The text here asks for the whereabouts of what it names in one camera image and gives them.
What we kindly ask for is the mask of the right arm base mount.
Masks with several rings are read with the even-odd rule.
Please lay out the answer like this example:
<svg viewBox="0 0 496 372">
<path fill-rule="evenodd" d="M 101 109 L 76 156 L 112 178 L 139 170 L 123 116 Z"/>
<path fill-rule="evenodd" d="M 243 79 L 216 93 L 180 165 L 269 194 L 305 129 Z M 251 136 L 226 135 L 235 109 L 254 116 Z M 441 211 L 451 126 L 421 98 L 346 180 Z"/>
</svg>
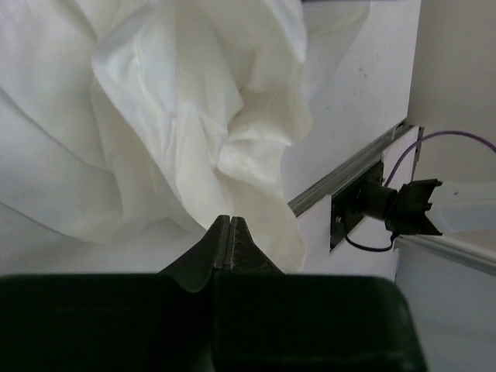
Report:
<svg viewBox="0 0 496 372">
<path fill-rule="evenodd" d="M 330 245 L 332 252 L 350 237 L 364 217 L 384 221 L 397 192 L 383 186 L 384 163 L 375 160 L 331 197 Z"/>
</svg>

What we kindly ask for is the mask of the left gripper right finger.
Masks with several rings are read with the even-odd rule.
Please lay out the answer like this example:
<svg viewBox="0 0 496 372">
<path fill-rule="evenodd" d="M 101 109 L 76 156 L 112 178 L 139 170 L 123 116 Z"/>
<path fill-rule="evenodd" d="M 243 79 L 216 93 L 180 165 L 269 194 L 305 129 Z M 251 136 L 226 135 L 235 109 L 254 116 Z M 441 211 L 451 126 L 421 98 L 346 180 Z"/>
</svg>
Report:
<svg viewBox="0 0 496 372">
<path fill-rule="evenodd" d="M 222 272 L 224 274 L 282 275 L 275 263 L 255 244 L 242 217 L 224 215 L 222 227 Z"/>
</svg>

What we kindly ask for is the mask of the white pleated skirt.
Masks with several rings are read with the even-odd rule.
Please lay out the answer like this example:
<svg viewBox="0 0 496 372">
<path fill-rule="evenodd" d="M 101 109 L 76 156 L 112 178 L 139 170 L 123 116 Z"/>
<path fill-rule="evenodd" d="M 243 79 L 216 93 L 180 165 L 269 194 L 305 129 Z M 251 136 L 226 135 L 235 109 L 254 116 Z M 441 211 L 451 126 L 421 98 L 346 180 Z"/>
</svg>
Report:
<svg viewBox="0 0 496 372">
<path fill-rule="evenodd" d="M 1 202 L 115 242 L 243 217 L 285 271 L 306 247 L 284 151 L 312 127 L 368 2 L 3 1 Z"/>
</svg>

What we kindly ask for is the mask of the front aluminium rail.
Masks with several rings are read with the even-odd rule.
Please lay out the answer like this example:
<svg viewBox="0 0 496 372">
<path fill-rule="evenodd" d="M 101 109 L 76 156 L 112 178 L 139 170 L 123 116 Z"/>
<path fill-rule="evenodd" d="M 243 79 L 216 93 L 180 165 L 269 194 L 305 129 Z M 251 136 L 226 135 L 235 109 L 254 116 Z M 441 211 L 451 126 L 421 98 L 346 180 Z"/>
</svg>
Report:
<svg viewBox="0 0 496 372">
<path fill-rule="evenodd" d="M 357 179 L 375 165 L 389 146 L 413 128 L 414 126 L 408 124 L 406 121 L 398 123 L 362 150 L 355 153 L 350 159 L 340 164 L 336 169 L 290 200 L 288 202 L 289 208 L 298 218 L 320 202 L 325 196 L 331 196 L 341 191 L 350 182 Z"/>
</svg>

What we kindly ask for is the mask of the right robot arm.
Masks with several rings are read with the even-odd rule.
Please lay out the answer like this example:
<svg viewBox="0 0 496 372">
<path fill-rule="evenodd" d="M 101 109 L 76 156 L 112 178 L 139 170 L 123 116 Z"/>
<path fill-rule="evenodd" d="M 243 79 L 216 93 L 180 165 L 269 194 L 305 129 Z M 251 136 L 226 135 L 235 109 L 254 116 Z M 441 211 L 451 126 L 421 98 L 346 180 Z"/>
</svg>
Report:
<svg viewBox="0 0 496 372">
<path fill-rule="evenodd" d="M 401 237 L 443 258 L 495 275 L 495 259 L 462 243 L 451 243 L 449 234 L 495 230 L 495 184 L 412 181 L 396 191 L 365 184 L 350 205 L 356 214 L 384 223 L 391 241 Z"/>
</svg>

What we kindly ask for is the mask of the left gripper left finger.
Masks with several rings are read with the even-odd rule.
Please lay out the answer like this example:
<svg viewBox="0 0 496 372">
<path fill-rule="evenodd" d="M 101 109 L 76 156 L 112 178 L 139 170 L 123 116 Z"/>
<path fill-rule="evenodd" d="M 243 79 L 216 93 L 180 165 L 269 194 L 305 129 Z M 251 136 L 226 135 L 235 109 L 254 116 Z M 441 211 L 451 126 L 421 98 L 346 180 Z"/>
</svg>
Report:
<svg viewBox="0 0 496 372">
<path fill-rule="evenodd" d="M 204 236 L 188 251 L 159 272 L 188 293 L 202 291 L 215 269 L 223 267 L 231 218 L 218 216 Z"/>
</svg>

